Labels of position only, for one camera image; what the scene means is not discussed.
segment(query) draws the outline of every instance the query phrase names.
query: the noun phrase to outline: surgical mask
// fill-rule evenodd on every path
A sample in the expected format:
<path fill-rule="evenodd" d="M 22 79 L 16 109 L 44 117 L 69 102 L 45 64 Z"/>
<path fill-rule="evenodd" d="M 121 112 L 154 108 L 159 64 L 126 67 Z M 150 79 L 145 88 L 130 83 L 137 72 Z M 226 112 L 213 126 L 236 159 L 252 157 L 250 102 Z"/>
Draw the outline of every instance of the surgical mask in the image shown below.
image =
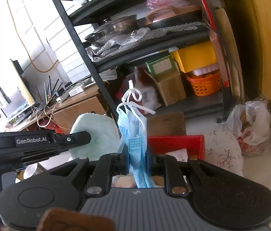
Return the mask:
<path fill-rule="evenodd" d="M 130 167 L 133 171 L 138 188 L 155 187 L 153 179 L 147 175 L 145 153 L 147 149 L 147 121 L 146 117 L 138 109 L 155 114 L 146 107 L 130 102 L 130 96 L 137 102 L 142 100 L 141 92 L 133 87 L 132 80 L 129 81 L 129 89 L 122 97 L 122 103 L 117 106 L 118 126 L 124 142 L 128 146 Z"/>

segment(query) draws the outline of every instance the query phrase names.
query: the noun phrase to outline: light green towel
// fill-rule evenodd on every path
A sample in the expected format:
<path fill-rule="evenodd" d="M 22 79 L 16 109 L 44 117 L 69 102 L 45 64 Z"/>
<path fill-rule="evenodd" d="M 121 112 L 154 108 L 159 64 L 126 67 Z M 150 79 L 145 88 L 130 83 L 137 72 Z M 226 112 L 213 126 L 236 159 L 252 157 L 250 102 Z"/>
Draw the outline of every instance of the light green towel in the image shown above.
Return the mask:
<path fill-rule="evenodd" d="M 89 132 L 92 140 L 89 144 L 70 149 L 73 159 L 88 157 L 90 161 L 95 161 L 104 154 L 117 152 L 120 138 L 112 118 L 92 113 L 82 114 L 77 118 L 70 133 L 80 131 Z"/>

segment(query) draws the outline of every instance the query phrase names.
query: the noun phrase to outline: red tray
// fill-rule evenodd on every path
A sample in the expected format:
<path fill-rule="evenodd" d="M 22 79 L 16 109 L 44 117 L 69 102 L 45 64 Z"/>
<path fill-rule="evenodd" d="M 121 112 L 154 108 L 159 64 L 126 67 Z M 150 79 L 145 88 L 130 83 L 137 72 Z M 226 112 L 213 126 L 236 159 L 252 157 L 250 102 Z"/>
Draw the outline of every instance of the red tray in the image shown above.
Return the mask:
<path fill-rule="evenodd" d="M 148 136 L 147 142 L 155 155 L 186 148 L 190 159 L 205 158 L 204 136 Z"/>

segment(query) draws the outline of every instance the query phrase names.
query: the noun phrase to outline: television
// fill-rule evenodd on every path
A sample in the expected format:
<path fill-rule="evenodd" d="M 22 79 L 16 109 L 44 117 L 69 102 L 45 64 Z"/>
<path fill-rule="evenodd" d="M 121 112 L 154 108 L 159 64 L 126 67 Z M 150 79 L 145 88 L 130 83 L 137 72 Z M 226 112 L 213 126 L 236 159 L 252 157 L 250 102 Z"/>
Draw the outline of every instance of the television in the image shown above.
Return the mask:
<path fill-rule="evenodd" d="M 0 80 L 0 104 L 7 122 L 10 122 L 34 105 L 35 100 L 21 77 L 23 71 L 18 61 L 10 59 L 4 71 L 6 79 Z"/>

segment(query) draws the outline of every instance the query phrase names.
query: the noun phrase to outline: orange plastic basket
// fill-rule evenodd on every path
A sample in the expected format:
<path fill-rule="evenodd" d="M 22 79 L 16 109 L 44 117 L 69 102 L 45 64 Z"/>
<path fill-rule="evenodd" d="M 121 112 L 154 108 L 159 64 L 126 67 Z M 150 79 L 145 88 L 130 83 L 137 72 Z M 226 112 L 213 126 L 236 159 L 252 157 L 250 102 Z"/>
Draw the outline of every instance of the orange plastic basket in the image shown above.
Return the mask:
<path fill-rule="evenodd" d="M 221 73 L 218 72 L 214 75 L 192 79 L 186 74 L 186 78 L 191 82 L 194 93 L 197 96 L 211 95 L 221 89 Z"/>

